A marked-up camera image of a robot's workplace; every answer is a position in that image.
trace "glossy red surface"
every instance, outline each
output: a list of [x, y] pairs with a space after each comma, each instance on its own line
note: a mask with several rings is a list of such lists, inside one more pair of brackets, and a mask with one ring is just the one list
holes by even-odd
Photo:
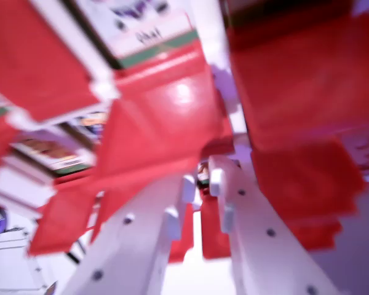
[[369, 124], [369, 15], [337, 17], [259, 44], [247, 44], [242, 30], [231, 43], [232, 71], [259, 150]]
[[[71, 247], [86, 229], [97, 192], [105, 194], [92, 240], [112, 214], [152, 181], [187, 173], [202, 157], [234, 150], [229, 121], [199, 42], [117, 76], [122, 98], [112, 105], [97, 165], [88, 170], [90, 176], [83, 171], [82, 177], [76, 173], [59, 180], [61, 189], [44, 209], [31, 254]], [[189, 246], [185, 236], [184, 244], [174, 247], [181, 251], [173, 254], [175, 259]]]
[[0, 1], [0, 92], [37, 121], [98, 103], [73, 54], [29, 1]]
[[291, 151], [253, 150], [259, 187], [284, 221], [356, 212], [354, 198], [365, 183], [335, 140]]
[[228, 234], [220, 229], [218, 202], [209, 195], [208, 189], [200, 190], [202, 254], [205, 259], [225, 258], [231, 256]]
[[338, 136], [361, 172], [369, 175], [369, 126], [347, 130]]

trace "poster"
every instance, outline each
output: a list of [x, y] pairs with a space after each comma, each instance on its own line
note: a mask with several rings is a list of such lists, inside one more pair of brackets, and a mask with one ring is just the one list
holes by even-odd
[[48, 130], [22, 132], [11, 146], [59, 175], [90, 167], [79, 154], [83, 147], [68, 135]]
[[125, 68], [198, 38], [190, 1], [73, 1]]

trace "screw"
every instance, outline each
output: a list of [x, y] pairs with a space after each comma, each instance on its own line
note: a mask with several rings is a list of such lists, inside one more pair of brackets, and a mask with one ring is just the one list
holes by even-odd
[[123, 223], [124, 223], [125, 225], [128, 225], [128, 224], [130, 224], [131, 222], [133, 222], [133, 221], [132, 221], [132, 219], [131, 219], [131, 218], [128, 218], [128, 217], [126, 217], [126, 218], [123, 220]]
[[269, 235], [272, 238], [276, 236], [276, 232], [275, 232], [274, 229], [267, 229], [266, 234]]
[[120, 29], [120, 30], [124, 30], [125, 29], [125, 24], [121, 21], [116, 22], [116, 26]]
[[314, 286], [308, 286], [306, 291], [309, 295], [317, 295], [318, 294], [317, 289]]
[[103, 271], [102, 270], [96, 270], [94, 273], [93, 273], [93, 280], [94, 281], [99, 281], [103, 278]]

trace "white plastic bar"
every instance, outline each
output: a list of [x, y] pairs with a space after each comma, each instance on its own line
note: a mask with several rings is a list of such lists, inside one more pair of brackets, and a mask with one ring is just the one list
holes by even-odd
[[168, 176], [115, 213], [90, 246], [63, 295], [160, 295], [172, 240], [181, 236], [194, 181]]
[[29, 0], [68, 48], [88, 70], [94, 90], [102, 101], [119, 96], [113, 82], [113, 72], [89, 38], [72, 18], [66, 7], [57, 0]]
[[209, 169], [220, 176], [222, 231], [229, 234], [236, 288], [246, 295], [338, 295], [339, 292], [279, 218], [255, 178], [225, 156], [212, 156]]

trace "red flap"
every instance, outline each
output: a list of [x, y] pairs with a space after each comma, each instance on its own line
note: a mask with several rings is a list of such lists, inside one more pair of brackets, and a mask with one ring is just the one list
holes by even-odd
[[95, 184], [112, 191], [102, 200], [94, 237], [151, 181], [195, 169], [205, 150], [214, 152], [221, 143], [224, 151], [233, 150], [232, 131], [199, 42], [171, 54], [153, 66], [120, 72], [117, 79], [122, 98], [112, 105], [97, 151]]
[[358, 168], [333, 140], [291, 151], [254, 149], [252, 160], [261, 191], [285, 221], [353, 213], [354, 197], [365, 188]]
[[38, 121], [98, 103], [85, 69], [27, 0], [0, 1], [0, 92]]

